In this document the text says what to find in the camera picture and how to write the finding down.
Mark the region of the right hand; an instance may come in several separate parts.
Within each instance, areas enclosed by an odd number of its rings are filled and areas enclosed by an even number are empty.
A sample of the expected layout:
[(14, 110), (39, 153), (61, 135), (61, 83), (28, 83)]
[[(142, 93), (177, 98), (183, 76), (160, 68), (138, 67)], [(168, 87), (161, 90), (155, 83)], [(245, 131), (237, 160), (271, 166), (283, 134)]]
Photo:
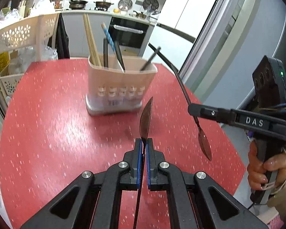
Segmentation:
[(286, 181), (286, 151), (275, 155), (262, 162), (257, 158), (257, 146), (255, 141), (250, 143), (250, 151), (248, 153), (249, 164), (248, 171), (248, 184), (253, 190), (262, 190), (263, 185), (268, 183), (266, 172), (277, 172), (275, 187), (282, 185)]

